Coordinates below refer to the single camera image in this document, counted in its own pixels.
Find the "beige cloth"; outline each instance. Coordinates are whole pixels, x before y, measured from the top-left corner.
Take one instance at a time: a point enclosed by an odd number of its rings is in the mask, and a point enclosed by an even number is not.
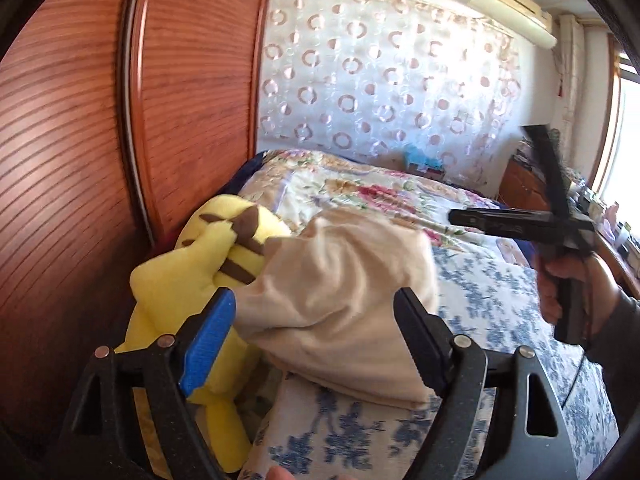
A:
[[[393,298],[410,286],[436,312],[428,236],[345,208],[315,216],[297,238],[269,238],[256,280],[236,290],[235,327],[283,370],[339,392],[419,409],[426,388],[396,325]]]

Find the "hanging cord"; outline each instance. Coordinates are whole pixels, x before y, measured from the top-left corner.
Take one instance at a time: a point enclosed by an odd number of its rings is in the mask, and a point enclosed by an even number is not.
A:
[[[564,407],[566,406],[566,402],[569,400],[569,397],[571,396],[572,392],[574,391],[575,388],[575,384],[578,382],[578,377],[580,376],[580,372],[582,371],[582,368],[584,367],[584,361],[586,360],[587,357],[587,352],[590,350],[591,348],[591,337],[592,337],[592,329],[593,329],[593,283],[591,283],[591,273],[589,272],[589,266],[587,264],[587,260],[585,258],[581,258],[580,261],[582,262],[582,266],[584,267],[584,277],[585,277],[585,282],[584,284],[587,286],[588,288],[588,293],[587,293],[587,312],[588,312],[588,320],[587,320],[587,337],[586,337],[586,341],[585,341],[585,348],[582,351],[582,357],[580,358],[580,363],[578,364],[578,368],[575,372],[574,375],[574,380],[571,383],[571,386],[569,387],[569,391],[566,394],[566,397],[564,398],[564,400],[562,401],[562,409],[564,410]]]

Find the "dresser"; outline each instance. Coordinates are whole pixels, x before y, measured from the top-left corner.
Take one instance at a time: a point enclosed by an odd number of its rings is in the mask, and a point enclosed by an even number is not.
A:
[[[545,183],[514,159],[504,171],[498,201],[514,209],[549,211]],[[632,298],[640,299],[640,281],[633,269],[600,234],[596,236],[596,252],[609,266],[618,285]]]

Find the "air conditioner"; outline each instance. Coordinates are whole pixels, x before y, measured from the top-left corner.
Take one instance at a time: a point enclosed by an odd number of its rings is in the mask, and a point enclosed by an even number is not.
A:
[[[542,48],[553,48],[558,42],[551,33],[551,14],[532,0],[471,0],[469,7]]]

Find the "stuffed animal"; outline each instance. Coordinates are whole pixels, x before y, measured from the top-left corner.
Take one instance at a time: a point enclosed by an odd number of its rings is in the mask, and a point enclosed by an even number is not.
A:
[[[209,200],[191,216],[175,250],[131,273],[138,303],[116,352],[146,348],[162,334],[175,334],[219,286],[234,289],[251,283],[264,265],[264,241],[289,235],[289,228],[262,206],[235,195]],[[259,357],[259,350],[232,327],[204,386],[188,399],[204,405],[209,442],[225,472],[238,471],[251,449],[233,401]]]

